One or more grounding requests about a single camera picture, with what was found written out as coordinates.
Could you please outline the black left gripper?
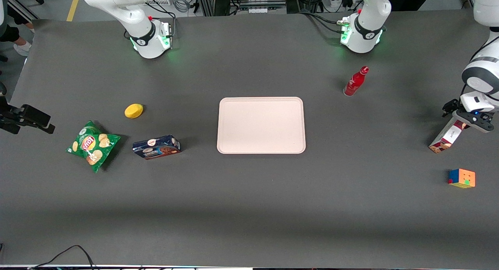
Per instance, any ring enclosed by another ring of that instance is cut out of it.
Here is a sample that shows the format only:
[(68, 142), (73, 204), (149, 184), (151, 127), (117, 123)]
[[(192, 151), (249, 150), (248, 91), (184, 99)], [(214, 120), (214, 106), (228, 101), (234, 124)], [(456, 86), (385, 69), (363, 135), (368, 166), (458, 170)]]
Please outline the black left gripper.
[(489, 133), (494, 130), (492, 119), (494, 112), (485, 112), (483, 110), (467, 111), (462, 103), (453, 99), (442, 107), (443, 117), (452, 115), (457, 120), (466, 124), (467, 127), (473, 127), (481, 132)]

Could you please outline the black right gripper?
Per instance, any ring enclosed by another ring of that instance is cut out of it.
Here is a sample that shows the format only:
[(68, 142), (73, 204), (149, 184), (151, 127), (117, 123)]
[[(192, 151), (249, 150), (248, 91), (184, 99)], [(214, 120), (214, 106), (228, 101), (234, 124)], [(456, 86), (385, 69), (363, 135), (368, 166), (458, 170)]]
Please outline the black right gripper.
[(38, 128), (52, 134), (55, 126), (50, 124), (51, 116), (30, 105), (16, 108), (11, 105), (1, 106), (0, 128), (12, 134), (18, 134), (22, 126)]

